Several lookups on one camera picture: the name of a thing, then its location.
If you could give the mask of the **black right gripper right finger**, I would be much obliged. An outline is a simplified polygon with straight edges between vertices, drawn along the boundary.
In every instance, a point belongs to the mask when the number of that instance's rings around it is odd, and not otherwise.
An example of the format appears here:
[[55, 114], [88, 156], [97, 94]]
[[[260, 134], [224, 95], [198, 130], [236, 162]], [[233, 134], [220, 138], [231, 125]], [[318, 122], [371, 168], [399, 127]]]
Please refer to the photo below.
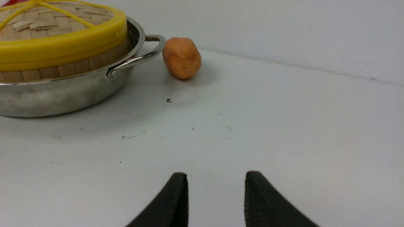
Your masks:
[[244, 181], [244, 220], [247, 227], [317, 227], [259, 171], [248, 171]]

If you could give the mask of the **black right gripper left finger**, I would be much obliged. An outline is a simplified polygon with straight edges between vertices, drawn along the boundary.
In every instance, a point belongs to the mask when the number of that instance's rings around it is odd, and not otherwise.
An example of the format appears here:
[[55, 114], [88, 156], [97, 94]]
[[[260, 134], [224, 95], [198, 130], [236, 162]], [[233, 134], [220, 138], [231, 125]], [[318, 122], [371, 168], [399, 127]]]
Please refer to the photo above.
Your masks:
[[185, 173], [173, 173], [161, 191], [127, 227], [187, 227], [188, 181]]

